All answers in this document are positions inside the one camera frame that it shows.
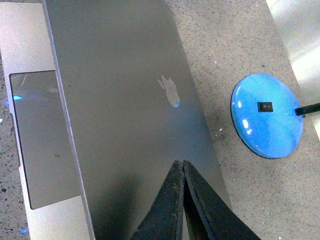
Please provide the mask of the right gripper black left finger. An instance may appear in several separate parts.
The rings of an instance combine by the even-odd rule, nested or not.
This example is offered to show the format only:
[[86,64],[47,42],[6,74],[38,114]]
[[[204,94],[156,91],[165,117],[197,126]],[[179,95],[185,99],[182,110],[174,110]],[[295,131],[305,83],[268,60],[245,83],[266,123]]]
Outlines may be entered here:
[[181,240],[183,237],[185,175],[174,161],[147,215],[132,240]]

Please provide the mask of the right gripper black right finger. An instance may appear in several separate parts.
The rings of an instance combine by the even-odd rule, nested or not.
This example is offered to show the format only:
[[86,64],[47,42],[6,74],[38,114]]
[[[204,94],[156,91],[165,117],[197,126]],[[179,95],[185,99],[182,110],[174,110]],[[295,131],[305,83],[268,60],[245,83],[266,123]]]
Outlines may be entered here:
[[259,240],[189,161],[183,162],[184,211],[191,240]]

